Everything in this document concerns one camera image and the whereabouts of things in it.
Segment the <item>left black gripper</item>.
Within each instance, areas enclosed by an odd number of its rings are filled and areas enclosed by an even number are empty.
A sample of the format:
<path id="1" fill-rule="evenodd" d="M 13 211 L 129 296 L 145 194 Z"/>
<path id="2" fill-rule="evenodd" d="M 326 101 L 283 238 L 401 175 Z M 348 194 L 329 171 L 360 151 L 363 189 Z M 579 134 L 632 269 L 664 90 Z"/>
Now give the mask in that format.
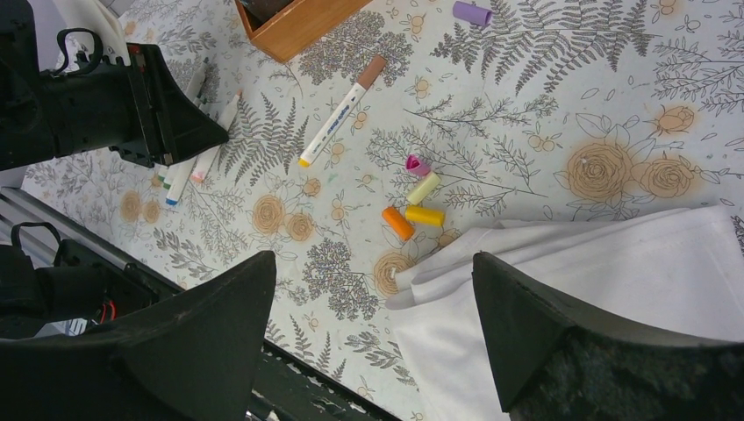
<path id="1" fill-rule="evenodd" d="M 226 129 L 184 95 L 159 47 L 127 42 L 99 1 L 59 1 L 57 8 L 66 25 L 58 47 L 77 33 L 81 50 L 44 70 L 32 6 L 1 4 L 2 169 L 100 148 L 150 168 L 226 143 Z"/>

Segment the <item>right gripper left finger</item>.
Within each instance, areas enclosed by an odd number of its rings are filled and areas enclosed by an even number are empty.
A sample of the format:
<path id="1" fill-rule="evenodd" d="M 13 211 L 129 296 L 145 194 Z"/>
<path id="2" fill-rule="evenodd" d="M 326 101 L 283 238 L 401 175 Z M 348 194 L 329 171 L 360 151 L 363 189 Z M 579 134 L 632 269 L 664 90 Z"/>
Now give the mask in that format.
<path id="1" fill-rule="evenodd" d="M 2 419 L 243 419 L 275 280 L 260 252 L 83 334 L 5 341 Z"/>

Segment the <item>purple pen cap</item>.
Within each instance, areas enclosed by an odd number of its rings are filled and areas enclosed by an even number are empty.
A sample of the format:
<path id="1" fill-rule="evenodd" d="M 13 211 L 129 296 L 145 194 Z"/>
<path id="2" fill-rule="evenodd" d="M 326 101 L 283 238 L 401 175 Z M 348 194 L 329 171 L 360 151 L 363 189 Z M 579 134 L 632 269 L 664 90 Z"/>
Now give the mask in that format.
<path id="1" fill-rule="evenodd" d="M 452 7 L 455 18 L 472 25 L 487 26 L 490 23 L 492 11 L 475 4 L 455 1 Z"/>

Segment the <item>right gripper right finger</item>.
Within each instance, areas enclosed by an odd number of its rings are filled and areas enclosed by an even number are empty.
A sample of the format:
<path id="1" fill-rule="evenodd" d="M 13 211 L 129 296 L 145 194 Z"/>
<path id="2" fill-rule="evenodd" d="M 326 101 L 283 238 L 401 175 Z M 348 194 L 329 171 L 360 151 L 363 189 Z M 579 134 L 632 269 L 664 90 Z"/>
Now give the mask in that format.
<path id="1" fill-rule="evenodd" d="M 473 258 L 501 409 L 513 420 L 740 420 L 743 345 L 614 315 Z"/>

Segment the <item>brown pen cap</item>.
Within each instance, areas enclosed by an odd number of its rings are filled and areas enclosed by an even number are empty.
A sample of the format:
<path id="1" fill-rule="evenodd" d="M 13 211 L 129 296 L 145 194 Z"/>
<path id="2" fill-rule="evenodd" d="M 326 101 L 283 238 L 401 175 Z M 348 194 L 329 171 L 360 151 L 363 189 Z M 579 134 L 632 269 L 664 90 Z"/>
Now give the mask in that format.
<path id="1" fill-rule="evenodd" d="M 356 83 L 362 86 L 365 90 L 369 90 L 376 78 L 382 73 L 387 63 L 387 60 L 381 55 L 376 55 L 358 76 Z"/>

